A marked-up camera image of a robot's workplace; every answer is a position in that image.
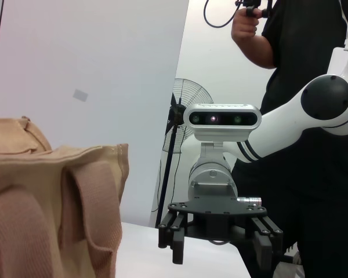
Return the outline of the khaki canvas food bag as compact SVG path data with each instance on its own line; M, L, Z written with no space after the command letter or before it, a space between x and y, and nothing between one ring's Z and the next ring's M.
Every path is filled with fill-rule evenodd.
M128 145L52 149L0 119L0 278L115 278Z

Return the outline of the white id badge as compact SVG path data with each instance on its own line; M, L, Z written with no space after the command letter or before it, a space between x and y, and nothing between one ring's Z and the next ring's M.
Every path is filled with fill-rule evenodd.
M340 75L348 61L348 49L336 47L332 51L327 74Z

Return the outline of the person's hand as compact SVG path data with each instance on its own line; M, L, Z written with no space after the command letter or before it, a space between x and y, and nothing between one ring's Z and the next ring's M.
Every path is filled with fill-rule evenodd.
M257 30L256 26L259 24L259 19L261 17L262 11L260 9L254 9L251 16L247 15L246 8L236 11L231 26L232 39L238 42L255 36Z

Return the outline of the person's bare forearm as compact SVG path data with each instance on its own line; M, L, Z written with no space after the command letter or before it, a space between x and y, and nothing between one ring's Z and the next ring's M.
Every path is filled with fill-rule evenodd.
M241 25L233 28L231 37L250 62L265 69L275 68L271 44L265 37L256 34L256 27Z

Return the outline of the black standing fan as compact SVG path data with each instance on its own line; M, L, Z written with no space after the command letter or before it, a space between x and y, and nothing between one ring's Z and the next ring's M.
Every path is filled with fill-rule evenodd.
M182 78L175 79L162 146L162 152L166 157L161 158L159 162L156 205L151 211L154 214L154 227L158 226L164 210L173 156L181 154L182 144L193 133L184 124L185 109L191 104L212 103L211 95L197 82Z

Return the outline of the person in black clothes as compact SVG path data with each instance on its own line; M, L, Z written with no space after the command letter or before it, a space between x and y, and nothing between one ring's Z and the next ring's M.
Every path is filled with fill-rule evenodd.
M260 35L275 65L260 108L266 114L327 72L348 37L348 0L277 0ZM297 245L305 278L348 278L348 136L306 130L263 160L237 162L233 178L241 194L263 200L283 248Z

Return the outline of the grey wall sticker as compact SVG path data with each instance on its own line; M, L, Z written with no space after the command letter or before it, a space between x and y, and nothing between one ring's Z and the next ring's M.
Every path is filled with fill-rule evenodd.
M86 102L88 99L88 93L85 93L81 90L75 89L72 97L79 100L79 101Z

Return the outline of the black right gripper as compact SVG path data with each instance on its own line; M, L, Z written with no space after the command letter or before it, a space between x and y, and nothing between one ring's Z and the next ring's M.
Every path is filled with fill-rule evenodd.
M184 238L236 242L250 239L262 272L282 256L283 231L266 208L237 199L193 199L171 203L158 226L158 247L172 250L172 262L183 263Z

